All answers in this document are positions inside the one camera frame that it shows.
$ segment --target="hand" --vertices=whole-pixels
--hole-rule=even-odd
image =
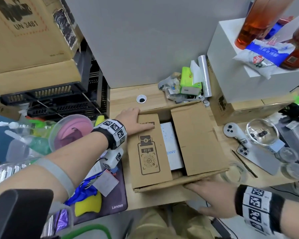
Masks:
[[[127,110],[123,110],[115,119],[120,121],[124,127],[128,135],[132,135],[138,132],[142,132],[148,129],[152,129],[154,125],[152,123],[147,124],[139,124],[137,123],[137,116],[140,112],[138,107],[129,108]]]
[[[231,218],[237,215],[235,209],[237,187],[225,182],[203,180],[184,187],[197,193],[211,205],[199,208],[200,213],[215,218]]]

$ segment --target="printed phone icon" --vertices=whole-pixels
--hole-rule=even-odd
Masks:
[[[152,141],[151,136],[140,136],[140,143],[137,146],[142,175],[159,173],[161,169],[159,167],[155,142]]]

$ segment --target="gray wall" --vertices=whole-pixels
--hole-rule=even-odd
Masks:
[[[66,0],[111,88],[151,84],[206,54],[249,0]],[[295,0],[288,15],[299,14]]]

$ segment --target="khaki pants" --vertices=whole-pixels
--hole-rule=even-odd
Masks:
[[[159,209],[150,209],[140,220],[129,239],[214,239],[219,234],[208,217],[186,204],[172,208],[173,229],[167,226],[167,215]]]

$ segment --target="person's left arm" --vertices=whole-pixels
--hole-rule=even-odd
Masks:
[[[152,124],[137,123],[139,111],[138,108],[130,108],[116,117],[116,120],[124,125],[128,135],[153,128]],[[71,179],[74,187],[77,187],[107,148],[106,136],[100,132],[92,132],[45,158],[58,165]],[[36,164],[22,169],[0,183],[0,194],[8,189],[51,189],[54,201],[64,202],[68,199],[68,193],[59,180]]]

